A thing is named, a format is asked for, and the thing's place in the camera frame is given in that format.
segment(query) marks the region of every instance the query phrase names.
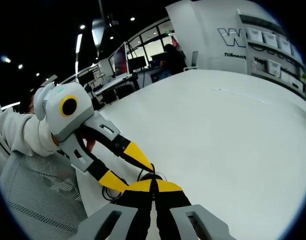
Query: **white sleeve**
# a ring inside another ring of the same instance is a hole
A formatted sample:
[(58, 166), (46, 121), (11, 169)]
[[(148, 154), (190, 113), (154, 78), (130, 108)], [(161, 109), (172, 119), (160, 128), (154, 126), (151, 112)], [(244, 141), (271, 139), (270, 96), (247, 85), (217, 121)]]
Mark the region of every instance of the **white sleeve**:
[(58, 150), (45, 119), (39, 121), (33, 114), (0, 110), (0, 133), (11, 151), (45, 157)]

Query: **white desk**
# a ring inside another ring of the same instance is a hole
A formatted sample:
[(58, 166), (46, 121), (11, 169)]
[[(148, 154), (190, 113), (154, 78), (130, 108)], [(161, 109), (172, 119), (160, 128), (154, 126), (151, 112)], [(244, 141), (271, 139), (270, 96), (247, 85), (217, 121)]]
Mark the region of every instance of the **white desk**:
[[(101, 113), (238, 240), (277, 239), (305, 199), (306, 102), (284, 87), (249, 75), (191, 70)], [(94, 153), (129, 183), (136, 181), (137, 168), (99, 144)], [(91, 176), (77, 178), (91, 215), (107, 201)]]
[(102, 88), (100, 88), (99, 90), (97, 90), (97, 91), (95, 92), (95, 94), (98, 96), (98, 95), (102, 94), (104, 91), (106, 91), (106, 90), (108, 90), (108, 89), (110, 89), (110, 88), (112, 88), (112, 87), (118, 85), (119, 83), (121, 83), (121, 82), (123, 82), (123, 81), (126, 81), (124, 78), (125, 78), (125, 77), (119, 77), (119, 78), (117, 78), (117, 79), (114, 79), (113, 81), (109, 82), (108, 84), (106, 84), (105, 86), (103, 86)]

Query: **gray mesh fabric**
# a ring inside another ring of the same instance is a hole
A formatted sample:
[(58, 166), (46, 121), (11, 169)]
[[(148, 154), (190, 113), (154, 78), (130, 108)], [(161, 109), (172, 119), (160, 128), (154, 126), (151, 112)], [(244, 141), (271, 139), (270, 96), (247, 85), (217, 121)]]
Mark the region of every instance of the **gray mesh fabric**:
[(68, 239), (87, 218), (75, 171), (60, 154), (13, 152), (0, 177), (10, 211), (31, 239)]

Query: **black ceiling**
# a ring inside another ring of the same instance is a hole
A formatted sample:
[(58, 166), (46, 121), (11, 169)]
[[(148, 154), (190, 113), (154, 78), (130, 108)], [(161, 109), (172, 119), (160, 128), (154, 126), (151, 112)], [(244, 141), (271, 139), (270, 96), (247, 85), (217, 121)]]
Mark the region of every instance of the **black ceiling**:
[[(102, 0), (107, 23), (100, 59), (108, 57), (122, 41), (167, 16), (165, 6), (177, 0)], [(57, 82), (74, 74), (76, 38), (83, 30), (80, 54), (85, 63), (95, 61), (91, 24), (102, 18), (98, 0), (0, 1), (0, 104), (20, 100), (46, 77), (58, 76)], [(109, 27), (110, 21), (119, 25)]]

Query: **yellow circular joint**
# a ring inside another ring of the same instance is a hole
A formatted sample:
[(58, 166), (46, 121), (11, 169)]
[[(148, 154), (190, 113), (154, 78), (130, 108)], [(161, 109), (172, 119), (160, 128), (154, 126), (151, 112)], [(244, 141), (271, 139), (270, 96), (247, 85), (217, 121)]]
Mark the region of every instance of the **yellow circular joint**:
[(73, 113), (77, 109), (77, 98), (75, 96), (66, 96), (62, 99), (59, 105), (59, 112), (64, 117), (69, 117), (73, 115)]

